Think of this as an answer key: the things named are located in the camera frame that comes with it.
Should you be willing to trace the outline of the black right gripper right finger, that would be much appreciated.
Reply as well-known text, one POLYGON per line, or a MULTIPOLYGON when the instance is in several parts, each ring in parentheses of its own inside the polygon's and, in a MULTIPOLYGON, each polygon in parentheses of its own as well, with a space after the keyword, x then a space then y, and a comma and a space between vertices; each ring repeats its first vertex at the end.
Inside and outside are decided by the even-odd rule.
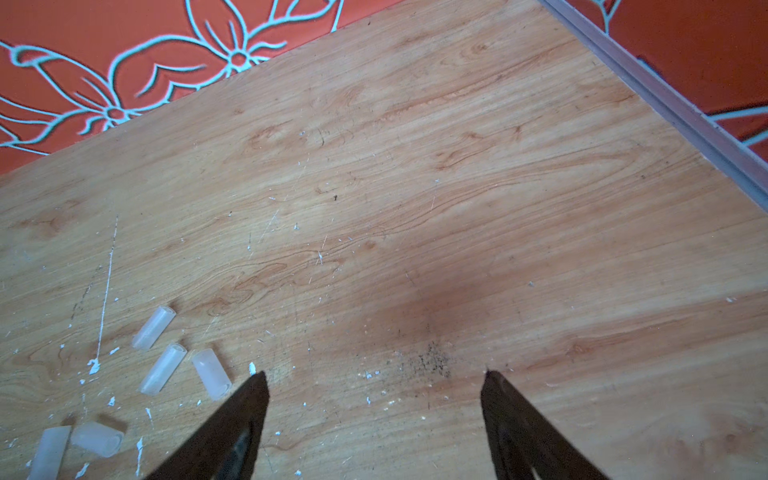
POLYGON ((499 479, 604 479, 500 372, 485 373, 481 409, 499 479))

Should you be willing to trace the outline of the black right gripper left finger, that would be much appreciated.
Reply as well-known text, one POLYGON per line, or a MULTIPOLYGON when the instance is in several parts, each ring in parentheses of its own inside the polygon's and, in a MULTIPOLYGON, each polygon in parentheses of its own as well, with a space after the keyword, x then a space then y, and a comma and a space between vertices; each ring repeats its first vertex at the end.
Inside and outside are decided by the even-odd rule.
POLYGON ((249 479, 269 405, 266 374, 248 378, 149 479, 249 479))

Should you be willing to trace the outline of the translucent pen cap two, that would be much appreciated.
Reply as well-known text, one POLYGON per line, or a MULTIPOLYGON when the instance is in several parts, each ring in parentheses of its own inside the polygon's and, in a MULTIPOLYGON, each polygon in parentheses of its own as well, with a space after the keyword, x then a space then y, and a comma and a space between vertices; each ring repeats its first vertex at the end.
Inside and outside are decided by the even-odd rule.
POLYGON ((156 396, 167 384, 181 364, 187 350, 180 344, 168 345, 142 380, 138 391, 144 395, 156 396))

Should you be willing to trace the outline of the translucent pen cap one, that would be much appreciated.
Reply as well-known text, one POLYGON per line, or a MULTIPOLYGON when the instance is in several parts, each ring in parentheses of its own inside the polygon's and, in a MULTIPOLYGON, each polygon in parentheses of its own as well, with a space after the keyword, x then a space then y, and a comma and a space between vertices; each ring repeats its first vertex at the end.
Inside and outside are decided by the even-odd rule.
POLYGON ((133 337, 131 346, 148 351, 175 318, 176 311, 169 306, 159 306, 133 337))

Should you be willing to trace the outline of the translucent pen cap three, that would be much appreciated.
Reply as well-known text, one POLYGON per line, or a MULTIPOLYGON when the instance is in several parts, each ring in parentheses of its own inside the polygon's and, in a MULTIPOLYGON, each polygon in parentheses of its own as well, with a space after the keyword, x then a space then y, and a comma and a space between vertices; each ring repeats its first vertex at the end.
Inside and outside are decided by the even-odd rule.
POLYGON ((212 400, 226 396, 232 388, 232 381, 212 349, 197 352, 192 357, 192 364, 212 400))

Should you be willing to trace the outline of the translucent pen cap four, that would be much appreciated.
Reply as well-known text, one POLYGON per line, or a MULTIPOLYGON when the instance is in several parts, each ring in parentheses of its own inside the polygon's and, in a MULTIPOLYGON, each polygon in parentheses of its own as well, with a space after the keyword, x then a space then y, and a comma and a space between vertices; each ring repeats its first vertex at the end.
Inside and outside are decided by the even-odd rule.
POLYGON ((109 458, 120 450, 124 433, 98 422, 87 422, 78 426, 71 434, 72 445, 109 458))

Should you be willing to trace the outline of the translucent pen cap five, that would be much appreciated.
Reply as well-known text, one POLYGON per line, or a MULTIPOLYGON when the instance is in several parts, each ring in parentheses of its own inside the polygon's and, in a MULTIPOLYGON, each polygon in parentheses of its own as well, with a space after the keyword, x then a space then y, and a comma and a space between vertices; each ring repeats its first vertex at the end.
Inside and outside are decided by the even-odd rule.
POLYGON ((45 429, 31 462, 29 480, 56 480, 61 468, 72 427, 45 429))

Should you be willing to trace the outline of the aluminium frame rail right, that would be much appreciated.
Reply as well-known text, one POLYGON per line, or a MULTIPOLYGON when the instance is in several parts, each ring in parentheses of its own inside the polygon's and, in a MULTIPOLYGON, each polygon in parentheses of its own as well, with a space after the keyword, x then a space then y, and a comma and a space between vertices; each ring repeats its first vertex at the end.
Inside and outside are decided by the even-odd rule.
POLYGON ((565 1, 542 5, 762 210, 767 163, 565 1))

